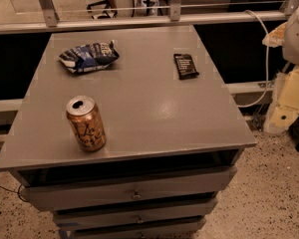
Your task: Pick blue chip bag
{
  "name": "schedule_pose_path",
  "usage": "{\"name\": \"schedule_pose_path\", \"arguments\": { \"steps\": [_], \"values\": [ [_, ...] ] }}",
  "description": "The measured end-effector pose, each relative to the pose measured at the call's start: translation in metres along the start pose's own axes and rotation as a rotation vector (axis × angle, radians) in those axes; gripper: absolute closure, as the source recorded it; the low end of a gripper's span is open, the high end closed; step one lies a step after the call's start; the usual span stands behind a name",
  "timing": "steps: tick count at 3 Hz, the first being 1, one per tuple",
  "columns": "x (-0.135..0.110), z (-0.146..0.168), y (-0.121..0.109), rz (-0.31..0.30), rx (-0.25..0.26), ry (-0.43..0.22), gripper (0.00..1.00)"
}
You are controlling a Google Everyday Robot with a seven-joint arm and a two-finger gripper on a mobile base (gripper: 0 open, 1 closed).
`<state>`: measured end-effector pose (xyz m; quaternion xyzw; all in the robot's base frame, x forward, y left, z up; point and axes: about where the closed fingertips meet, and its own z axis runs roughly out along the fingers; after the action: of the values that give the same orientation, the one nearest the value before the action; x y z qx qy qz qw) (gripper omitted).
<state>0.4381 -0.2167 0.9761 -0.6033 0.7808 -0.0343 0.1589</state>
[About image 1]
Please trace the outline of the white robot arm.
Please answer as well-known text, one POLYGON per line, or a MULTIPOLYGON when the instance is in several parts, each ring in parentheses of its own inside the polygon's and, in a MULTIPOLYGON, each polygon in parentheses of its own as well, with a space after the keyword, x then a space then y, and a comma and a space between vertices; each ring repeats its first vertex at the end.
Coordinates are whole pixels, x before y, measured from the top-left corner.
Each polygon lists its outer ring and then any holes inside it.
POLYGON ((289 73, 277 74, 264 123, 266 132, 281 133, 299 118, 299 6, 287 22, 265 36, 262 44, 281 46, 283 58, 294 65, 289 73))

